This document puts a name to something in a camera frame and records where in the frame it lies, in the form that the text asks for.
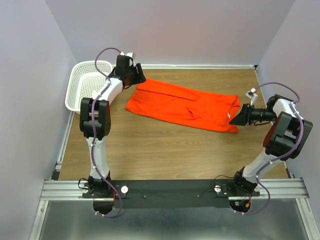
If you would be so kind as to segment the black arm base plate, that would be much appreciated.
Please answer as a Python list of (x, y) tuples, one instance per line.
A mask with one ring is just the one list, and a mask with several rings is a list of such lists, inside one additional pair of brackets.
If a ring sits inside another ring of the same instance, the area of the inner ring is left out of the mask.
[(245, 193), (233, 189), (233, 179), (189, 180), (111, 180), (119, 196), (92, 193), (88, 181), (82, 189), (85, 199), (103, 199), (124, 209), (147, 208), (228, 208), (230, 199), (258, 197), (260, 193)]

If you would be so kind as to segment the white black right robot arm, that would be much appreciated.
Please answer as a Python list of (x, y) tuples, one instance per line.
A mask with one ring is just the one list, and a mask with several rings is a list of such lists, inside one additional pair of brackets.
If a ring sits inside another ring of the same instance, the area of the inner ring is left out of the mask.
[(235, 173), (230, 191), (236, 196), (253, 193), (258, 180), (274, 166), (296, 158), (313, 128), (312, 122), (301, 117), (293, 100), (278, 94), (269, 98), (266, 108), (244, 104), (229, 124), (250, 126), (255, 121), (273, 124), (264, 138), (262, 152)]

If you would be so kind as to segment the orange t shirt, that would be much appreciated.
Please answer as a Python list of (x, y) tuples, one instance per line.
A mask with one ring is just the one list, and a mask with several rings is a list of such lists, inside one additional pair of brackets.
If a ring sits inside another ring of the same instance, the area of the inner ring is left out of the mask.
[(238, 133), (230, 124), (241, 108), (237, 95), (195, 90), (148, 78), (138, 84), (126, 110), (156, 120), (221, 133)]

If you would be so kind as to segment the white perforated plastic basket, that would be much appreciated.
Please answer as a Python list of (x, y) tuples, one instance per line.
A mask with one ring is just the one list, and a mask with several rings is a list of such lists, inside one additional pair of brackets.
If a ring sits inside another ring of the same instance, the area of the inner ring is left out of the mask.
[(83, 98), (94, 98), (106, 83), (106, 77), (99, 71), (108, 75), (113, 66), (108, 61), (99, 60), (97, 64), (93, 60), (76, 64), (70, 73), (65, 96), (65, 106), (72, 112), (79, 113)]

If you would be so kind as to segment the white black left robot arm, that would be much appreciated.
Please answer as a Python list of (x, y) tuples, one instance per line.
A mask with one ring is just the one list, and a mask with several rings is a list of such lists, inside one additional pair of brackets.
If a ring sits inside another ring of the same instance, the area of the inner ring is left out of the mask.
[(110, 193), (119, 196), (108, 179), (110, 169), (107, 164), (106, 140), (111, 130), (110, 105), (118, 94), (132, 85), (144, 83), (146, 78), (140, 63), (135, 63), (133, 52), (120, 53), (111, 73), (103, 73), (105, 83), (93, 97), (84, 97), (80, 102), (80, 131), (86, 139), (90, 154), (90, 174), (88, 189), (99, 197)]

